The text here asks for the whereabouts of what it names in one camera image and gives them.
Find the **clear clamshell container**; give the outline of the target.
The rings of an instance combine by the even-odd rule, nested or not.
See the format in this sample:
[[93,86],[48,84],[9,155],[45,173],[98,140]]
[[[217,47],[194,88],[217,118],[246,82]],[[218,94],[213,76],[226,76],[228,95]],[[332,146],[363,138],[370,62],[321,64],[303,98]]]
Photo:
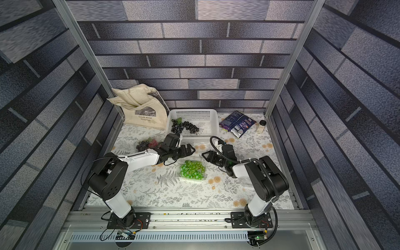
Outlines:
[[179,165],[178,176],[185,180],[203,181],[207,178],[206,165],[199,160],[185,160]]
[[148,149],[156,149],[160,147],[163,141],[164,138],[161,135],[155,135],[141,139],[135,144],[136,152],[142,152]]

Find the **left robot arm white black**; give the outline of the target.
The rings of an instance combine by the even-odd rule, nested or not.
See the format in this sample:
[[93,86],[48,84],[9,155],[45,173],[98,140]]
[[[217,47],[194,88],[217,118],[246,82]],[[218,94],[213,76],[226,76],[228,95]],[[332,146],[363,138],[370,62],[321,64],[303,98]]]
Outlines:
[[180,136],[170,133],[159,146],[153,149],[126,156],[107,153],[94,161],[87,183],[110,209],[109,225],[113,229],[130,229],[138,221],[133,207],[121,191],[126,175],[143,167],[165,163],[169,159],[177,161],[195,153],[192,145],[181,145],[180,141]]

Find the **red grape bunch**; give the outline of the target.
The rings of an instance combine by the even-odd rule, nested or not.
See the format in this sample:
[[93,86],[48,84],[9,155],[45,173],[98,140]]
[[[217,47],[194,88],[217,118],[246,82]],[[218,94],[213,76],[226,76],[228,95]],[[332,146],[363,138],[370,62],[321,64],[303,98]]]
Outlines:
[[147,146],[150,149],[156,148],[158,146],[158,141],[156,139],[151,139],[151,140],[149,140],[149,143]]

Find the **green grape bunch front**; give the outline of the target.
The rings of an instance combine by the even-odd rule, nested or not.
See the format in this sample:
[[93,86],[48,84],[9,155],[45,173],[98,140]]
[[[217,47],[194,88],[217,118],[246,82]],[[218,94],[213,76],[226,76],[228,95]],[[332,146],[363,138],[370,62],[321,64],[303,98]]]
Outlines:
[[191,174],[191,165],[190,164],[183,164],[180,166],[180,177],[182,178],[187,178],[187,179],[191,179],[192,178],[192,174]]

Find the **green grape bunch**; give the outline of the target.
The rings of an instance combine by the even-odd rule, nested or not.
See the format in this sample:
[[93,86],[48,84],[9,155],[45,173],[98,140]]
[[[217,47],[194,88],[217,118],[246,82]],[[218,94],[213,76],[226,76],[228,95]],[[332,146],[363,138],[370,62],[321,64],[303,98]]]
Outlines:
[[191,165],[191,174],[194,180],[203,180],[205,178],[205,167],[200,161],[189,161],[188,164]]
[[192,174],[191,174],[191,165],[190,164],[183,164],[180,166],[180,177],[182,178],[187,178],[187,179],[191,179],[192,178]]

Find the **dark purple grape bunch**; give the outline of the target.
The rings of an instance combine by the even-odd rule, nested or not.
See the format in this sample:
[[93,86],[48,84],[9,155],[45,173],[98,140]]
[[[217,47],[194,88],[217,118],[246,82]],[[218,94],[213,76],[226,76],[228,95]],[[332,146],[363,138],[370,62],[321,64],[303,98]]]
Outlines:
[[137,151],[141,152],[141,151],[147,150],[148,149],[148,145],[147,145],[148,143],[149,143],[148,141],[141,141],[140,143],[138,143],[136,145]]

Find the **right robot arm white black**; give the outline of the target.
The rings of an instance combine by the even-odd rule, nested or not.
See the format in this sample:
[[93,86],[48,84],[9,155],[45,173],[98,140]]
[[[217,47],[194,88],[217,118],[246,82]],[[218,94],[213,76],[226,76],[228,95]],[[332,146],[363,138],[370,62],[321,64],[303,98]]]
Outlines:
[[232,220],[232,225],[270,227],[268,214],[274,209],[274,203],[279,197],[289,189],[285,175],[269,156],[238,160],[230,144],[213,148],[213,151],[203,153],[202,157],[208,163],[223,168],[229,177],[250,183],[256,193],[245,205],[244,215]]

